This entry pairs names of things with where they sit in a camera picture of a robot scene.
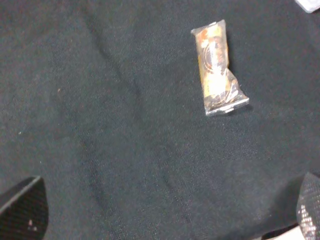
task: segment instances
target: plastic wrapper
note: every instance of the plastic wrapper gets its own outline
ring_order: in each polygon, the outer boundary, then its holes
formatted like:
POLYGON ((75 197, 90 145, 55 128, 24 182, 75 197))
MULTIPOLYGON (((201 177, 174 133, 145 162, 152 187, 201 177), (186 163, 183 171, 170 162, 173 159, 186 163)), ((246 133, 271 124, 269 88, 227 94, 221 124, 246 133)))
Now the plastic wrapper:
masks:
POLYGON ((226 22, 214 22, 191 33, 195 36, 205 114, 226 114, 247 105, 249 98, 228 69, 226 22))

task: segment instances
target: wrapped snack bar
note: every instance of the wrapped snack bar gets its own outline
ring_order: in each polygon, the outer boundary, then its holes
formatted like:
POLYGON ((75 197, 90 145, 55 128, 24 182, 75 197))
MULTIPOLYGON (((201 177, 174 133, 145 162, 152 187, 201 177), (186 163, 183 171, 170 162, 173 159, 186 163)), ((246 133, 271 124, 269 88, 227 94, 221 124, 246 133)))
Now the wrapped snack bar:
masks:
POLYGON ((249 98, 228 69, 226 22, 214 22, 191 33, 196 41, 205 114, 226 114, 247 105, 249 98))

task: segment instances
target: white object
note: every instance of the white object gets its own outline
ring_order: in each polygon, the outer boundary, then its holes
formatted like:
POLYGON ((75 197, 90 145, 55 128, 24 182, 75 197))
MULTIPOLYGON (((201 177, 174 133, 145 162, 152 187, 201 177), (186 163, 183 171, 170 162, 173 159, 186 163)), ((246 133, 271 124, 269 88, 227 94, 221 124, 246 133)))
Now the white object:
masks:
POLYGON ((269 240, 305 240, 305 238, 302 235, 300 227, 297 226, 294 229, 291 229, 290 231, 287 231, 286 233, 269 240))
POLYGON ((320 0, 295 0, 307 13, 320 9, 320 0))

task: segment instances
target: dark fabric surface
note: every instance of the dark fabric surface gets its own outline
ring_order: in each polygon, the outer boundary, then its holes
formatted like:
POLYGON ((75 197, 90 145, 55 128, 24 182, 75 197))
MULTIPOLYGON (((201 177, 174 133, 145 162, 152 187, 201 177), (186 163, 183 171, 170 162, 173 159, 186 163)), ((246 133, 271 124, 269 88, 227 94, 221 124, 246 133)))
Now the dark fabric surface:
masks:
POLYGON ((46 239, 245 240, 320 169, 320 13, 293 0, 1 1, 0 191, 46 239), (225 19, 250 106, 205 117, 190 30, 225 19))

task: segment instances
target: snack wrapper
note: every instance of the snack wrapper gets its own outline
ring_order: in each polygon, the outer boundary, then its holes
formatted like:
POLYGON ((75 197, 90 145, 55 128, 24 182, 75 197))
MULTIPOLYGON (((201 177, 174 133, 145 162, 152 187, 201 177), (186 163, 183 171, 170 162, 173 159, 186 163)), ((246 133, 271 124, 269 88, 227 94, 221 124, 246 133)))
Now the snack wrapper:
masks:
POLYGON ((249 103, 228 69, 226 22, 221 20, 191 31, 195 36, 205 115, 226 114, 249 103))

